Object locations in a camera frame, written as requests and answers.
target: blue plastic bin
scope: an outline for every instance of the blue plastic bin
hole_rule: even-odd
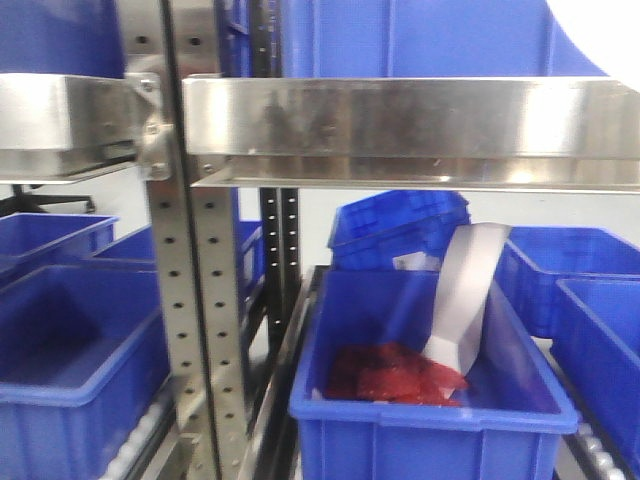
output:
[[[240,222],[239,230],[242,242],[245,294],[249,297],[265,274],[262,223],[254,221]]]
[[[114,0],[0,1],[0,73],[123,78]]]
[[[581,227],[515,227],[496,279],[531,335],[553,338],[561,278],[640,279],[640,250]]]
[[[640,282],[558,284],[551,353],[640,478]]]
[[[17,213],[0,218],[5,283],[56,263],[84,258],[113,241],[116,217]]]
[[[89,260],[93,266],[155,271],[153,231],[144,227],[98,250]]]
[[[169,372],[155,276],[46,267],[0,304],[0,478],[100,477]]]
[[[456,192],[389,191],[338,209],[329,240],[339,270],[438,270],[468,202]]]
[[[545,0],[283,0],[280,11],[287,77],[594,71],[570,42],[550,48]]]
[[[227,7],[232,77],[250,77],[253,72],[248,3],[232,0]]]
[[[399,341],[421,350],[437,279],[432,272],[326,274],[290,402],[305,480],[552,477],[560,435],[575,431],[577,414],[495,284],[471,387],[455,394],[463,407],[317,398],[343,345]]]

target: perforated metal upright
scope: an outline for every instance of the perforated metal upright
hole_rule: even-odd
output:
[[[172,16],[174,9],[166,1],[121,0],[118,8],[128,59],[127,72],[153,72],[158,75],[156,83],[147,81],[142,88],[147,92],[159,90],[161,93],[165,123],[159,127],[169,132],[167,158],[160,159],[160,165],[156,166],[165,168],[168,178],[149,180],[147,193],[158,255],[178,427],[183,438],[190,438],[195,445],[188,478],[209,480],[220,478],[210,381],[212,357],[199,284],[194,222],[196,207],[190,197],[178,82],[179,72],[196,64],[190,61],[191,57],[196,62],[200,61],[200,51],[209,54],[211,59],[218,58],[217,40],[213,39],[218,30],[207,25],[206,19],[196,12],[189,24],[201,31],[186,32],[182,28],[180,34],[183,36],[174,37],[174,28],[179,28],[185,15],[193,13],[197,7],[197,2],[177,3],[181,10],[175,12],[178,14],[175,19]],[[182,48],[176,48],[181,43],[184,43]],[[186,61],[177,61],[185,56]],[[213,61],[208,67],[209,72],[220,71],[218,61]]]
[[[256,12],[264,2],[254,3]],[[272,18],[268,4],[264,6],[264,11],[252,15],[254,25]],[[190,188],[225,159],[214,156],[196,161],[185,154],[180,94],[180,80],[189,75],[226,76],[229,72],[225,6],[211,0],[121,0],[119,8],[128,73],[159,75],[157,84],[146,82],[143,88],[158,88],[162,93],[163,127],[170,131],[170,158],[166,165],[161,158],[152,165],[168,171],[168,178],[151,179],[147,192],[179,428],[197,443],[189,478],[231,480],[238,476],[252,440],[261,399],[257,393],[261,382],[250,376],[249,339],[242,328],[246,312],[236,233],[237,190]],[[258,30],[268,33],[269,28],[256,26]],[[264,60],[268,76],[272,37],[256,38],[254,58]],[[269,257],[267,311],[275,349],[284,337],[285,319],[294,301],[290,293],[299,281],[297,195],[294,190],[273,189],[263,191],[261,198]]]

